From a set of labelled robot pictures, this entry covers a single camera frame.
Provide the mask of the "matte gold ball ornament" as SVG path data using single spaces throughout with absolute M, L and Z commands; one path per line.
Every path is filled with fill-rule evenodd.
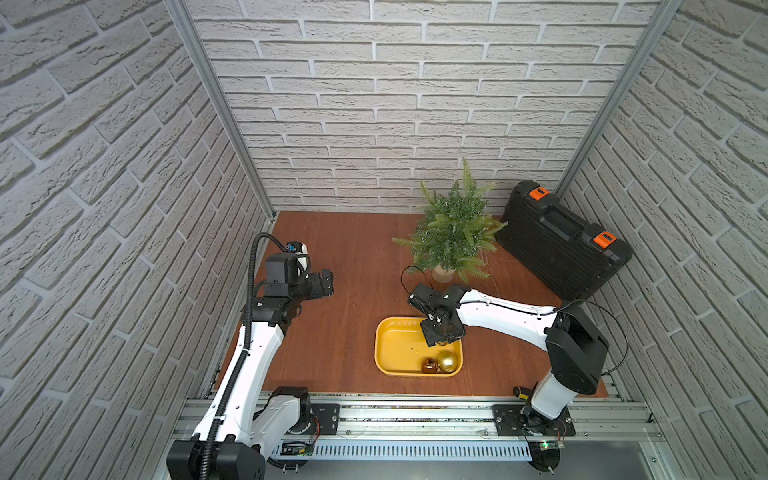
M 452 374 L 459 367 L 459 357 L 452 351 L 444 350 L 435 358 L 438 370 L 443 374 Z

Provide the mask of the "shiny brown ball ornament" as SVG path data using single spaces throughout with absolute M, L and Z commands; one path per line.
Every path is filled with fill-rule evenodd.
M 421 363 L 421 372 L 423 374 L 431 375 L 437 374 L 440 371 L 439 364 L 434 358 L 425 358 Z

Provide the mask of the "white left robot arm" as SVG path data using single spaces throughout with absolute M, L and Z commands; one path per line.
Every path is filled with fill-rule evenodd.
M 333 293 L 333 274 L 313 271 L 294 241 L 267 258 L 266 277 L 247 290 L 238 342 L 221 389 L 191 438 L 173 442 L 166 458 L 173 479 L 261 479 L 289 430 L 312 421 L 305 387 L 280 387 L 257 406 L 270 365 L 308 300 Z

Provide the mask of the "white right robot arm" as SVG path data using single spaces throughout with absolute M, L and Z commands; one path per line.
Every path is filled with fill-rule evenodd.
M 408 303 L 425 316 L 421 329 L 429 346 L 454 343 L 468 327 L 480 327 L 546 352 L 549 371 L 533 389 L 524 413 L 541 425 L 560 418 L 577 396 L 597 391 L 609 342 L 575 303 L 535 306 L 464 285 L 437 291 L 422 283 L 409 294 Z

